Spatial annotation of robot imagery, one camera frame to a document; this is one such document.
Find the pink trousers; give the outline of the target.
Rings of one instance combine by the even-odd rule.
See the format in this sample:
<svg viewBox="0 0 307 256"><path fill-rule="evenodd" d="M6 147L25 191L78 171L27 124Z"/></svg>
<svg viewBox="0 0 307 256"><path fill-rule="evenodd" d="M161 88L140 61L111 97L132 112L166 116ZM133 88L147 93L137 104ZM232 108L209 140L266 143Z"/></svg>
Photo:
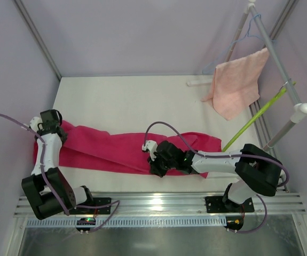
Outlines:
<svg viewBox="0 0 307 256"><path fill-rule="evenodd" d="M109 134L87 126L74 126L63 121L62 128L68 134L63 144L59 165L88 170L129 174L149 174L149 155L142 152L143 133ZM181 137L150 133L150 140L158 143L169 141L185 151L189 147L207 152L220 152L222 141L198 132L186 132Z"/></svg>

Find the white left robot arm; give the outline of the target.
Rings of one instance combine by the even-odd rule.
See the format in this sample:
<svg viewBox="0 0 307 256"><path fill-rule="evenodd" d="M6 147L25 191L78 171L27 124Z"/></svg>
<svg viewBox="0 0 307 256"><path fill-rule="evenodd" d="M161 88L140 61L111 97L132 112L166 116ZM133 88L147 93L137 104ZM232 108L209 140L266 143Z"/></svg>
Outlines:
<svg viewBox="0 0 307 256"><path fill-rule="evenodd" d="M59 154L67 140L62 128L62 115L50 109L30 121L29 131L35 135L37 153L35 166L21 186L39 220L70 211L84 203L91 203L92 196L86 186L72 188L59 169Z"/></svg>

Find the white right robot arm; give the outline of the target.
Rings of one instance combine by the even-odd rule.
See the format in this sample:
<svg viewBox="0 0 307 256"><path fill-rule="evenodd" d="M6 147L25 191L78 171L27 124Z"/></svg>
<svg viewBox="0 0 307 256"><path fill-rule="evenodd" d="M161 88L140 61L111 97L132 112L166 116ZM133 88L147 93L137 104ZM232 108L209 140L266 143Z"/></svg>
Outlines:
<svg viewBox="0 0 307 256"><path fill-rule="evenodd" d="M170 170L186 175L237 174L239 180L227 186L220 203L229 212L240 211L244 202L256 194L273 197L282 170L277 159L252 144L227 154L194 149L183 151L168 141L148 140L142 150L149 154L150 174L158 177L165 176Z"/></svg>

